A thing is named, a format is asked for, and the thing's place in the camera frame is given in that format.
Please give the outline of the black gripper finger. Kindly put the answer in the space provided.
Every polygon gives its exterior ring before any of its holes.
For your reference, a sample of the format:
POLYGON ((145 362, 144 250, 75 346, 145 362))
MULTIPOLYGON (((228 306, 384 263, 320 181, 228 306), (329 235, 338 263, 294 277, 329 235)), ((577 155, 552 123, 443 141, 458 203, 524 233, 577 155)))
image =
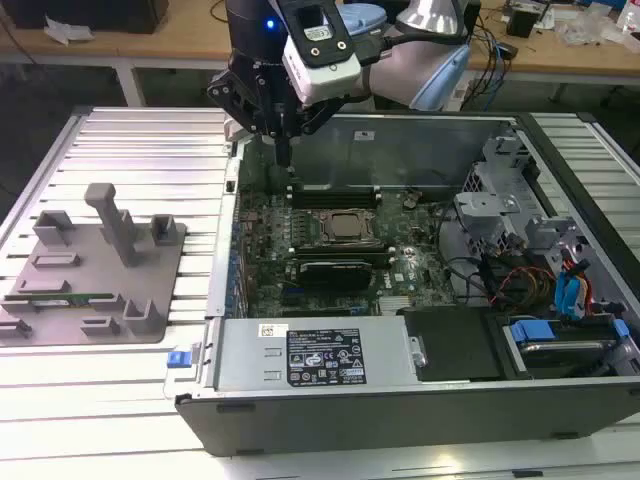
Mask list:
POLYGON ((273 141, 275 160, 286 166, 284 104, 286 72, 279 63, 233 51, 228 68, 215 76, 207 94, 245 130, 273 141))
POLYGON ((285 167, 291 165, 293 138, 315 133, 345 104, 345 97, 331 98, 311 106, 303 106, 294 98, 285 102, 285 167))

